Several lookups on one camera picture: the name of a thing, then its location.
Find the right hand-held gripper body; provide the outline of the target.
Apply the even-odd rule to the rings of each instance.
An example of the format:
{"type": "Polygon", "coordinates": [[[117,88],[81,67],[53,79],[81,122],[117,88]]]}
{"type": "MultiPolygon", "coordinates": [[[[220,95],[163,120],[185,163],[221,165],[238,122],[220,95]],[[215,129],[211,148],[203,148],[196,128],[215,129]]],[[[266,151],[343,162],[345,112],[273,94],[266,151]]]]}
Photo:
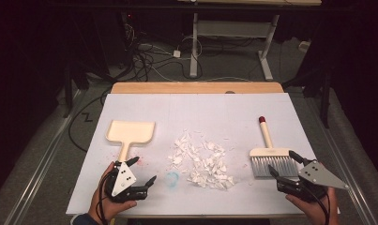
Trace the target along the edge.
{"type": "Polygon", "coordinates": [[[276,173],[276,181],[279,192],[296,196],[307,203],[320,201],[327,194],[328,188],[349,188],[346,183],[317,160],[304,166],[298,172],[298,177],[295,180],[276,173]]]}

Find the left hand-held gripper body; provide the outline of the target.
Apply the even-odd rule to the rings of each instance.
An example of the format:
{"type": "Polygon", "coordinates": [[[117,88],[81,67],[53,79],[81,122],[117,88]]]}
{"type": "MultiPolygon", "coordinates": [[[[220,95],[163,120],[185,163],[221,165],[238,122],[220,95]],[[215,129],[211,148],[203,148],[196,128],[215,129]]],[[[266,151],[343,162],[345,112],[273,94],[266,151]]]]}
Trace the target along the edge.
{"type": "Polygon", "coordinates": [[[113,203],[144,200],[149,187],[135,187],[135,175],[127,166],[126,161],[116,161],[114,168],[106,179],[105,194],[113,203]]]}

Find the cream hand brush grey bristles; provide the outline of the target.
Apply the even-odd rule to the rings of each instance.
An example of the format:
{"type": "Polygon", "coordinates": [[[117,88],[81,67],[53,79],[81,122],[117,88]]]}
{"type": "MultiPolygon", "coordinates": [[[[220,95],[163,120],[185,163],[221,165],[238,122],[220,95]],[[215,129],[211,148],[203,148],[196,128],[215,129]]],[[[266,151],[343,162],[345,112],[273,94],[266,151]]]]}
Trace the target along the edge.
{"type": "Polygon", "coordinates": [[[280,176],[294,177],[297,174],[296,162],[289,156],[290,148],[275,147],[272,143],[267,123],[259,117],[259,125],[264,138],[264,148],[253,148],[249,151],[252,171],[255,178],[270,177],[268,166],[273,167],[280,176]]]}

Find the pile of white paper scraps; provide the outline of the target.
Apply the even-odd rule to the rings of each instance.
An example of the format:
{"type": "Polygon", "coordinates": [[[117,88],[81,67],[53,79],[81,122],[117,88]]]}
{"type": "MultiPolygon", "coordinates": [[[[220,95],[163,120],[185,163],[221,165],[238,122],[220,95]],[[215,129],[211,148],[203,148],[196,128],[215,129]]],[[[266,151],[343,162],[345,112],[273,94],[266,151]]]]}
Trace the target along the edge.
{"type": "Polygon", "coordinates": [[[199,188],[227,190],[235,185],[224,160],[226,149],[209,141],[199,131],[184,129],[173,142],[168,156],[171,169],[186,174],[187,181],[199,188]]]}

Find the person's left hand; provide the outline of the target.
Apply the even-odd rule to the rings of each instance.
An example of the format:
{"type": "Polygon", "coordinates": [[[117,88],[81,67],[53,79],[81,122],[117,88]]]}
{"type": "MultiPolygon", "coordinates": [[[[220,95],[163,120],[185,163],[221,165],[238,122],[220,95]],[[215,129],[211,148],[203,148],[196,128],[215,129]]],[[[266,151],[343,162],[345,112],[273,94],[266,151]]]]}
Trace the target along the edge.
{"type": "Polygon", "coordinates": [[[107,225],[119,213],[127,211],[137,205],[135,201],[127,201],[124,203],[112,202],[104,194],[105,179],[107,174],[113,169],[113,165],[114,162],[112,161],[101,176],[87,212],[99,225],[107,225]]]}

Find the person's right hand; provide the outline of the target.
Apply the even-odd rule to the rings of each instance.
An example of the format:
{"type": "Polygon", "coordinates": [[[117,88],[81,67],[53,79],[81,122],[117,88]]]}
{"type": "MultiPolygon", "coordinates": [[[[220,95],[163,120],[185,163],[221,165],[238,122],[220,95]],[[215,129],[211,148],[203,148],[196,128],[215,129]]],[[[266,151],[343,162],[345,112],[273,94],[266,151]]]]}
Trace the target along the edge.
{"type": "MultiPolygon", "coordinates": [[[[286,195],[285,198],[300,209],[308,218],[312,225],[326,225],[325,212],[317,202],[304,202],[293,195],[286,195]]],[[[338,199],[335,189],[330,187],[327,195],[321,199],[326,212],[329,214],[328,225],[339,225],[338,199]]]]}

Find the cream plastic dustpan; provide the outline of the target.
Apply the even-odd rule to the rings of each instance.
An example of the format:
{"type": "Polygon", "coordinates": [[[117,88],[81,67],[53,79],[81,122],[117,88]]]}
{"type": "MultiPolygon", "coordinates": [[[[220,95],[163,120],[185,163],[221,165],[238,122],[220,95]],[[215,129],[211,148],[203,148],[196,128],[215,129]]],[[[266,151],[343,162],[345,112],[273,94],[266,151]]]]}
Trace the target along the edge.
{"type": "Polygon", "coordinates": [[[152,140],[155,122],[130,122],[113,120],[106,132],[111,143],[120,143],[118,161],[125,161],[133,144],[146,144],[152,140]]]}

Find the white board sheet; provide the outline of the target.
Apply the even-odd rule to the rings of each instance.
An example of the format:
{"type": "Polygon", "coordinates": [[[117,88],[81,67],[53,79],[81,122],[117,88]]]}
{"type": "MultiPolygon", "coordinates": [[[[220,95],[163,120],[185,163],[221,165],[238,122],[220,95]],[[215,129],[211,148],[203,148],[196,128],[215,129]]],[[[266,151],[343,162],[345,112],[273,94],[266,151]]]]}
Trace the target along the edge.
{"type": "Polygon", "coordinates": [[[129,153],[139,161],[132,166],[138,185],[155,181],[148,196],[125,212],[126,217],[267,217],[290,218],[302,213],[277,191],[273,179],[257,179],[249,152],[264,146],[259,117],[268,124],[272,142],[291,148],[304,158],[314,153],[286,94],[182,94],[107,96],[98,125],[83,162],[67,212],[87,211],[98,180],[120,152],[107,140],[113,120],[145,121],[155,125],[150,143],[129,153]],[[188,180],[193,168],[189,157],[179,167],[171,164],[175,141],[187,134],[204,156],[207,146],[225,150],[223,161],[234,185],[226,190],[198,187],[188,180]]]}

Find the black stand leg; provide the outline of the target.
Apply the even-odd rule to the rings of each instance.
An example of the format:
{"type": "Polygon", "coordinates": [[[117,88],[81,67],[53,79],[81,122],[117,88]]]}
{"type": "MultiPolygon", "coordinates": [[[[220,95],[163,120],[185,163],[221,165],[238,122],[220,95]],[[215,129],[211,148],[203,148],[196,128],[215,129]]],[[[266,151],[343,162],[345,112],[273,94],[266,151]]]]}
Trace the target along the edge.
{"type": "Polygon", "coordinates": [[[67,118],[70,114],[72,108],[72,79],[70,76],[70,64],[67,64],[64,69],[64,76],[65,76],[65,112],[64,117],[67,118]]]}

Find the wooden table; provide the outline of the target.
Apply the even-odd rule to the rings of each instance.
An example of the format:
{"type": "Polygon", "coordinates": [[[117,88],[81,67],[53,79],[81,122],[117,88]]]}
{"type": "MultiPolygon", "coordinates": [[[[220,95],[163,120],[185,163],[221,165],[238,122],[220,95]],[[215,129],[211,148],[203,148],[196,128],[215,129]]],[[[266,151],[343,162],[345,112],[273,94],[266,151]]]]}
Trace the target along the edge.
{"type": "Polygon", "coordinates": [[[272,178],[255,178],[249,151],[265,142],[263,116],[273,144],[309,154],[310,144],[288,94],[264,82],[119,82],[113,89],[117,119],[156,123],[150,144],[135,148],[143,157],[139,176],[157,174],[148,198],[133,218],[291,218],[299,210],[276,189],[272,178]],[[235,185],[227,190],[196,187],[170,168],[168,156],[183,130],[199,131],[226,149],[224,160],[235,185]]]}

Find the silver floor rail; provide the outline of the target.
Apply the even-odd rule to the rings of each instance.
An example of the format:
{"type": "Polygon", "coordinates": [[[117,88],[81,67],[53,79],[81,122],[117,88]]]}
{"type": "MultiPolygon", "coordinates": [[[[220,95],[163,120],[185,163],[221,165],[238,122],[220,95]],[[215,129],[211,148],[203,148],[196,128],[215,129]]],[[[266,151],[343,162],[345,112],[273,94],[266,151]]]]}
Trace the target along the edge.
{"type": "Polygon", "coordinates": [[[77,109],[77,105],[82,103],[84,96],[85,91],[74,91],[70,108],[67,97],[64,97],[62,103],[41,124],[23,151],[8,178],[7,190],[14,189],[18,197],[3,225],[22,224],[58,151],[58,145],[71,121],[71,114],[77,109]]]}
{"type": "Polygon", "coordinates": [[[316,156],[349,185],[339,190],[341,221],[345,225],[378,225],[378,172],[374,168],[352,126],[333,97],[328,110],[328,127],[320,119],[318,100],[306,99],[311,113],[305,131],[316,156]]]}

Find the white metal desk frame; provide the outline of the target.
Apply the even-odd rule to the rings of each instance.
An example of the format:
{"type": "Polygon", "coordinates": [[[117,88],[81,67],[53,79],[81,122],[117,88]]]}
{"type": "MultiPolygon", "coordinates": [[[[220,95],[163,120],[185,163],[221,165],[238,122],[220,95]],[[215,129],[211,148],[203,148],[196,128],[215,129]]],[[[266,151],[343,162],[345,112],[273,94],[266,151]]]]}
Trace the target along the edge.
{"type": "MultiPolygon", "coordinates": [[[[214,7],[238,5],[239,7],[319,7],[322,0],[179,0],[190,3],[193,7],[204,7],[206,4],[214,7]]],[[[257,52],[258,61],[267,81],[273,81],[267,62],[268,51],[275,34],[280,15],[274,13],[267,22],[240,22],[238,19],[202,19],[198,12],[193,13],[192,39],[189,76],[198,78],[200,72],[199,56],[203,45],[199,37],[228,37],[228,38],[264,38],[265,46],[257,52]]]]}

